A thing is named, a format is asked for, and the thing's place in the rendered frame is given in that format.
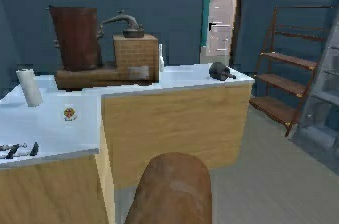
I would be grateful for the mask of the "white paper towel roll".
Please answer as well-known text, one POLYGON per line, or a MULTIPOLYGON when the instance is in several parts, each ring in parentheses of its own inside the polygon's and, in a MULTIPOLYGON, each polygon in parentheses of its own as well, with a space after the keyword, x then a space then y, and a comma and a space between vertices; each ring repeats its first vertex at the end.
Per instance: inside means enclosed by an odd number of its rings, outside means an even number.
POLYGON ((20 69, 16 71, 26 103, 29 107, 37 107, 42 103, 42 96, 35 80, 33 69, 20 69))

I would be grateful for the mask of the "black round pot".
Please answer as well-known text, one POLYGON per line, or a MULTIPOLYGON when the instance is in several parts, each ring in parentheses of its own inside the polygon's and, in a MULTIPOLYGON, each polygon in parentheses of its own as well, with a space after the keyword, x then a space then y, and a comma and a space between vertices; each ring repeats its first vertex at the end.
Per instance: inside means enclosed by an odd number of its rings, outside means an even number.
POLYGON ((228 78, 236 78, 235 75, 230 73, 230 69, 221 62, 214 62, 211 64, 209 75, 211 78, 219 81, 225 81, 228 78))

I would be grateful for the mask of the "white bottle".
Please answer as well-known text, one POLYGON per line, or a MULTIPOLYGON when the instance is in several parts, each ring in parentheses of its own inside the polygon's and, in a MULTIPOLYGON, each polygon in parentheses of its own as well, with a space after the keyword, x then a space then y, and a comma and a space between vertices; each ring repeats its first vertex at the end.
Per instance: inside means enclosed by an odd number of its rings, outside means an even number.
POLYGON ((159 70, 160 72, 163 72, 164 67, 165 67, 164 57, 163 57, 163 45, 160 43, 158 47, 159 47, 159 70))

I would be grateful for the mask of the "black-handled utensil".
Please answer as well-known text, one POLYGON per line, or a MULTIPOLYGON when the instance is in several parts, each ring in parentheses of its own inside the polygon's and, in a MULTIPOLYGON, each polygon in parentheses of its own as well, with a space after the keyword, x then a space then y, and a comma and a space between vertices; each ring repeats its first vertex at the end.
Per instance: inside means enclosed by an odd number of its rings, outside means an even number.
POLYGON ((18 153, 18 149, 15 148, 15 149, 7 150, 7 154, 6 155, 0 155, 0 159, 9 160, 9 159, 13 159, 14 157, 36 156, 39 152, 39 144, 37 142, 35 142, 33 144, 32 149, 29 152, 26 152, 26 153, 18 153))

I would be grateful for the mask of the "pale room door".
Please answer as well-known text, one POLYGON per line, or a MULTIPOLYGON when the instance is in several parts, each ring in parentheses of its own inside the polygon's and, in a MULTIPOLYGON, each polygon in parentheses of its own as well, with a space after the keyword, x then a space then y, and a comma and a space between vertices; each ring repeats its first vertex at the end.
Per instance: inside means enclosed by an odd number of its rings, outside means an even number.
POLYGON ((236 6, 237 0, 210 0, 207 4, 206 44, 201 47, 201 64, 229 63, 236 6))

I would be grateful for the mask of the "wooden counter with white top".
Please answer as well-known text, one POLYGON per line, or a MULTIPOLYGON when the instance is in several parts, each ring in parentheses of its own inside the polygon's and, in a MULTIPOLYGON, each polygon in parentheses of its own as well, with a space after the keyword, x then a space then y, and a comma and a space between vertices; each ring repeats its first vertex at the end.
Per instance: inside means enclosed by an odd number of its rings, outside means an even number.
POLYGON ((252 78, 214 80, 206 64, 168 66, 150 86, 65 92, 36 82, 40 106, 21 88, 0 100, 0 146, 39 144, 36 156, 0 159, 0 224, 116 224, 115 190, 136 184, 149 160, 179 151, 210 167, 235 162, 252 78), (66 104, 75 121, 63 120, 66 104))

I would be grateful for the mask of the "brown wooden ladder shelf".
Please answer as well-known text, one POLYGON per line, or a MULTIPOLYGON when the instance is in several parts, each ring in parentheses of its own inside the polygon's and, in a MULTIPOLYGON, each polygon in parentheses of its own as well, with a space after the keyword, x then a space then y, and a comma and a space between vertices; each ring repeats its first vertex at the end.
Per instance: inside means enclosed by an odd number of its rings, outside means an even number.
POLYGON ((285 32, 280 29, 301 29, 307 31, 328 32, 328 29, 319 27, 292 26, 279 24, 278 14, 281 9, 332 9, 332 6, 275 6, 273 9, 272 19, 267 28, 261 51, 257 58, 255 71, 252 77, 256 82, 260 81, 265 84, 265 95, 256 96, 249 100, 249 103, 257 110, 266 114, 269 118, 282 124, 285 129, 285 136, 288 137, 293 126, 299 122, 301 116, 301 108, 307 97, 307 93, 311 88, 313 79, 317 74, 318 61, 310 61, 292 55, 286 55, 275 50, 274 42, 277 35, 287 38, 300 38, 303 40, 324 43, 326 38, 323 36, 301 34, 298 32, 285 32), (306 84, 292 81, 289 78, 274 74, 272 72, 272 63, 280 62, 288 65, 296 66, 307 70, 311 73, 311 77, 306 84), (285 93, 293 95, 299 99, 296 108, 293 108, 280 100, 269 95, 269 88, 280 89, 285 93))

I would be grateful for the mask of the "brown copper still machine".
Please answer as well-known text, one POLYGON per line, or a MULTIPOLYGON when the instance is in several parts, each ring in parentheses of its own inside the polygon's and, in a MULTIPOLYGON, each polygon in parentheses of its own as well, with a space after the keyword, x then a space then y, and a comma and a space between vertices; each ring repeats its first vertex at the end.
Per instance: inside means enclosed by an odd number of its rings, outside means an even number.
POLYGON ((158 39, 123 11, 99 21, 90 7, 52 6, 50 13, 62 66, 57 88, 150 85, 159 81, 158 39))

